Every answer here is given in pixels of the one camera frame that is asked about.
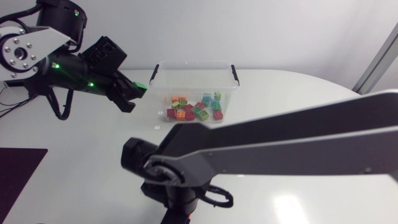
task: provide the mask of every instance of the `white wall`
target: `white wall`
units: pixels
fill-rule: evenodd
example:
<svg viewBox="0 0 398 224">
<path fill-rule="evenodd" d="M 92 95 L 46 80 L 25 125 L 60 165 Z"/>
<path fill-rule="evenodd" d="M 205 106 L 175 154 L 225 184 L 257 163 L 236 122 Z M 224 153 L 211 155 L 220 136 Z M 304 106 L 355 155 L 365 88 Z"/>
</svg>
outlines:
<svg viewBox="0 0 398 224">
<path fill-rule="evenodd" d="M 35 3 L 1 1 L 0 15 Z M 107 35 L 128 54 L 124 69 L 153 69 L 161 60 L 230 60 L 236 68 L 306 73 L 347 88 L 398 22 L 396 0 L 74 2 L 88 16 L 82 49 Z M 24 21 L 33 25 L 35 18 Z"/>
</svg>

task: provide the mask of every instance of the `container handle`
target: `container handle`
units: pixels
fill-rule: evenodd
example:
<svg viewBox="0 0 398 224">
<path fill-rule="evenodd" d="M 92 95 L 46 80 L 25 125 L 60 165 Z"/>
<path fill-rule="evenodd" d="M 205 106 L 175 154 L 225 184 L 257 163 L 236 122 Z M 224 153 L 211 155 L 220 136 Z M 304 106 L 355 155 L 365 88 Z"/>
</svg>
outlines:
<svg viewBox="0 0 398 224">
<path fill-rule="evenodd" d="M 231 65 L 231 68 L 232 68 L 232 74 L 234 75 L 235 80 L 238 81 L 238 86 L 240 86 L 241 84 L 238 79 L 238 74 L 236 74 L 235 66 Z"/>
</svg>

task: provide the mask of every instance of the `green block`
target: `green block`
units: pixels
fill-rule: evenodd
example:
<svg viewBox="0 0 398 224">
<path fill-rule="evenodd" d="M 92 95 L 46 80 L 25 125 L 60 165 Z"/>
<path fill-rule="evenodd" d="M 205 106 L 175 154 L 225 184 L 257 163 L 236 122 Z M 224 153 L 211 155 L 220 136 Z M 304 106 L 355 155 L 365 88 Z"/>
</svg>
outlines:
<svg viewBox="0 0 398 224">
<path fill-rule="evenodd" d="M 172 103 L 172 108 L 173 109 L 178 109 L 179 107 L 180 107 L 180 103 L 179 102 Z"/>
<path fill-rule="evenodd" d="M 204 121 L 204 120 L 206 120 L 207 118 L 209 118 L 209 114 L 207 113 L 207 111 L 202 110 L 202 111 L 199 111 L 198 117 L 199 117 L 202 121 Z"/>
<path fill-rule="evenodd" d="M 213 111 L 218 111 L 218 110 L 221 110 L 221 105 L 220 104 L 213 105 Z"/>
<path fill-rule="evenodd" d="M 133 82 L 132 83 L 136 88 L 138 88 L 138 89 L 140 89 L 140 90 L 142 90 L 142 91 L 147 91 L 147 87 L 144 85 L 144 84 L 142 84 L 142 83 L 138 83 L 138 82 Z"/>
<path fill-rule="evenodd" d="M 194 107 L 192 108 L 192 112 L 194 112 L 195 116 L 198 116 L 199 112 L 201 112 L 201 109 L 199 107 Z"/>
<path fill-rule="evenodd" d="M 221 93 L 220 93 L 220 92 L 214 93 L 214 99 L 215 99 L 216 101 L 220 101 L 220 100 L 221 100 Z"/>
<path fill-rule="evenodd" d="M 180 109 L 184 109 L 185 106 L 188 105 L 188 100 L 181 100 L 180 101 Z"/>
</svg>

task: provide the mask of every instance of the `toy block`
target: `toy block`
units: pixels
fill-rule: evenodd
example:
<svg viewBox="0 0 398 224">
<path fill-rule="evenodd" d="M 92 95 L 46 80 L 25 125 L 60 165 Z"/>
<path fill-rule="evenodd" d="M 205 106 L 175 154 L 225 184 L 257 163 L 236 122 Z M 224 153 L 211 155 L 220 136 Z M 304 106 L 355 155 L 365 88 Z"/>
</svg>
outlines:
<svg viewBox="0 0 398 224">
<path fill-rule="evenodd" d="M 209 104 L 210 104 L 210 101 L 211 101 L 211 99 L 209 100 L 209 99 L 205 99 L 205 98 L 203 98 L 202 99 L 202 101 L 201 101 L 201 103 L 203 103 L 204 105 L 205 105 L 205 107 L 208 107 L 209 106 Z"/>
<path fill-rule="evenodd" d="M 210 101 L 211 100 L 211 94 L 210 93 L 203 94 L 203 100 Z"/>
<path fill-rule="evenodd" d="M 187 100 L 181 100 L 180 101 L 180 109 L 184 109 L 185 106 L 188 105 L 188 101 Z"/>
<path fill-rule="evenodd" d="M 216 121 L 221 120 L 224 117 L 223 112 L 221 112 L 221 111 L 214 111 L 213 116 L 214 116 L 214 120 L 216 120 Z"/>
<path fill-rule="evenodd" d="M 185 112 L 192 110 L 193 106 L 191 104 L 184 107 Z"/>
<path fill-rule="evenodd" d="M 178 101 L 178 97 L 177 96 L 172 96 L 172 103 L 175 103 Z"/>
<path fill-rule="evenodd" d="M 179 107 L 180 107 L 180 103 L 179 102 L 172 103 L 172 108 L 173 109 L 178 109 Z"/>
<path fill-rule="evenodd" d="M 192 112 L 193 112 L 196 116 L 198 116 L 198 113 L 201 112 L 201 108 L 199 108 L 199 107 L 194 107 L 194 108 L 192 108 Z"/>
<path fill-rule="evenodd" d="M 199 111 L 198 117 L 199 117 L 202 121 L 204 121 L 204 120 L 206 120 L 207 118 L 209 118 L 209 114 L 207 113 L 207 111 L 202 110 L 202 111 Z"/>
<path fill-rule="evenodd" d="M 182 100 L 187 100 L 187 96 L 179 96 L 178 97 L 178 102 L 181 102 Z"/>
<path fill-rule="evenodd" d="M 205 104 L 204 103 L 200 103 L 200 102 L 198 102 L 196 105 L 195 105 L 195 107 L 199 107 L 200 109 L 205 109 Z"/>
<path fill-rule="evenodd" d="M 185 112 L 184 111 L 177 112 L 177 121 L 185 121 Z"/>
<path fill-rule="evenodd" d="M 221 100 L 221 93 L 220 93 L 220 92 L 214 93 L 214 99 L 215 99 L 216 101 L 220 101 L 220 100 Z"/>
<path fill-rule="evenodd" d="M 185 112 L 185 117 L 187 121 L 192 121 L 195 119 L 195 113 L 193 111 L 187 111 Z"/>
<path fill-rule="evenodd" d="M 218 111 L 218 110 L 221 110 L 221 105 L 220 104 L 213 105 L 213 111 Z"/>
<path fill-rule="evenodd" d="M 177 116 L 176 109 L 167 109 L 167 117 L 168 118 L 175 118 Z"/>
</svg>

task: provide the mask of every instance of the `red block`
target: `red block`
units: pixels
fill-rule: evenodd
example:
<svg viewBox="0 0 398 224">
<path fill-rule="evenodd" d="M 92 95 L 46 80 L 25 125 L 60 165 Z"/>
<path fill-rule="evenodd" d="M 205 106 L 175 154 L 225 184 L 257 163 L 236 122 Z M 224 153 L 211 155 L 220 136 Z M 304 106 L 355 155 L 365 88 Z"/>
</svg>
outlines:
<svg viewBox="0 0 398 224">
<path fill-rule="evenodd" d="M 184 107 L 185 112 L 188 112 L 190 110 L 192 110 L 193 106 L 192 105 L 187 105 Z"/>
<path fill-rule="evenodd" d="M 205 109 L 205 104 L 204 103 L 197 103 L 196 105 L 195 105 L 196 107 L 199 107 L 200 109 Z"/>
<path fill-rule="evenodd" d="M 213 116 L 215 120 L 223 119 L 224 115 L 221 111 L 214 111 Z"/>
<path fill-rule="evenodd" d="M 169 118 L 177 117 L 177 110 L 176 109 L 167 109 L 167 117 L 169 117 Z"/>
<path fill-rule="evenodd" d="M 185 117 L 186 117 L 187 121 L 192 121 L 195 119 L 195 114 L 193 111 L 187 111 L 187 112 L 185 112 Z"/>
</svg>

